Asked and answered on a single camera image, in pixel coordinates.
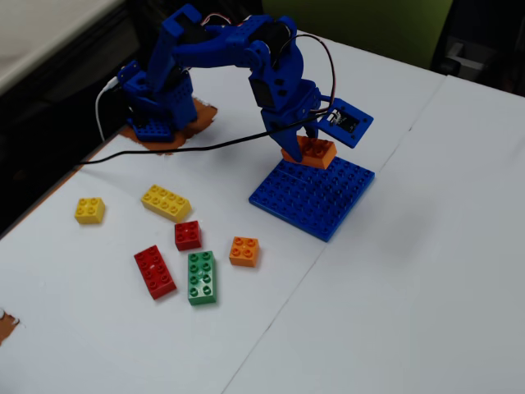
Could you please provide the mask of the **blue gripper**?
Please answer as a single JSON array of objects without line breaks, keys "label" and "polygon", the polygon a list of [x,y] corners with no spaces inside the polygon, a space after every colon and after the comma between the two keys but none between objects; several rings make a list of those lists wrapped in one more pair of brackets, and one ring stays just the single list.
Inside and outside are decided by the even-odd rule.
[{"label": "blue gripper", "polygon": [[[312,110],[321,106],[319,88],[311,80],[301,80],[291,93],[281,87],[271,91],[270,85],[258,78],[249,77],[249,83],[256,103],[261,108],[266,131],[294,161],[300,163],[303,155],[297,131],[303,127],[309,139],[318,138],[319,130],[314,125],[317,120],[306,120],[322,116],[312,113]],[[296,122],[296,126],[287,126]]]}]

